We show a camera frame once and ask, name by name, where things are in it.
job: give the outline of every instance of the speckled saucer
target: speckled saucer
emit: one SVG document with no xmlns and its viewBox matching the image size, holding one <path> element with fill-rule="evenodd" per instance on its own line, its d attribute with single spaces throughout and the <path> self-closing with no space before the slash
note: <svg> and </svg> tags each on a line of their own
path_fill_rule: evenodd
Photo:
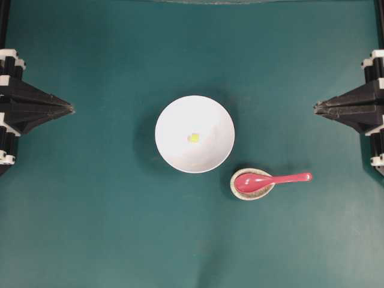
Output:
<svg viewBox="0 0 384 288">
<path fill-rule="evenodd" d="M 230 179 L 230 189 L 232 190 L 232 193 L 239 199 L 241 200 L 246 200 L 246 201 L 250 201 L 250 200 L 256 200 L 256 199 L 259 199 L 265 195 L 267 195 L 271 190 L 272 188 L 275 187 L 275 184 L 270 184 L 262 189 L 259 189 L 259 190 L 256 190 L 254 192 L 251 192 L 251 193 L 242 193 L 242 192 L 239 192 L 236 188 L 235 188 L 235 179 L 242 175 L 242 174 L 245 174 L 245 173 L 254 173 L 254 174 L 259 174 L 259 175 L 266 175 L 266 176 L 271 176 L 270 174 L 266 173 L 265 171 L 263 170 L 260 170 L 260 169 L 255 169 L 255 168 L 245 168 L 245 169 L 241 169 L 239 171 L 237 171 L 235 174 L 233 174 L 232 178 Z"/>
</svg>

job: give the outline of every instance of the small yellow object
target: small yellow object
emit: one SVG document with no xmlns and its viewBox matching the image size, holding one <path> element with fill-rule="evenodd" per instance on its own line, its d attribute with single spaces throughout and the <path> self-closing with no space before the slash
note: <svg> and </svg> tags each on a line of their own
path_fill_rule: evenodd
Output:
<svg viewBox="0 0 384 288">
<path fill-rule="evenodd" d="M 198 134 L 191 134 L 188 136 L 188 141 L 192 143 L 197 143 L 199 141 L 199 135 Z"/>
</svg>

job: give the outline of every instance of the bowl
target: bowl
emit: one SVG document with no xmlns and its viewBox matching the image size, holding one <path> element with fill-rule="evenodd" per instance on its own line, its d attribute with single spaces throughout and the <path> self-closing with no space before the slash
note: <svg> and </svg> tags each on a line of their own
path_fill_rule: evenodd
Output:
<svg viewBox="0 0 384 288">
<path fill-rule="evenodd" d="M 235 128 L 227 110 L 204 96 L 192 95 L 170 103 L 157 119 L 156 146 L 164 160 L 187 173 L 218 167 L 229 156 Z"/>
</svg>

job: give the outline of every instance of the spoon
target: spoon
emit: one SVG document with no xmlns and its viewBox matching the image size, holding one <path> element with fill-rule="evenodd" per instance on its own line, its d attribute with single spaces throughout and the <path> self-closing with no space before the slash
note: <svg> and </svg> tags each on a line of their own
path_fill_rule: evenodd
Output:
<svg viewBox="0 0 384 288">
<path fill-rule="evenodd" d="M 311 180 L 311 173 L 300 173 L 286 176 L 266 176 L 254 173 L 245 173 L 235 179 L 235 188 L 242 193 L 252 193 L 270 184 L 307 182 Z"/>
</svg>

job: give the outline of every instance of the teal surface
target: teal surface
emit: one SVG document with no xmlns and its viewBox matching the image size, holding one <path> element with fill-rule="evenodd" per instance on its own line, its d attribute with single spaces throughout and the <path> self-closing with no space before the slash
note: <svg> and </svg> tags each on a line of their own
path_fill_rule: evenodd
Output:
<svg viewBox="0 0 384 288">
<path fill-rule="evenodd" d="M 363 84 L 371 1 L 239 6 L 13 1 L 24 80 L 75 105 L 0 178 L 1 287 L 379 287 L 384 190 L 351 128 L 313 115 Z M 154 125 L 200 94 L 230 112 L 227 161 L 168 166 Z M 234 198 L 234 171 L 312 183 Z"/>
</svg>

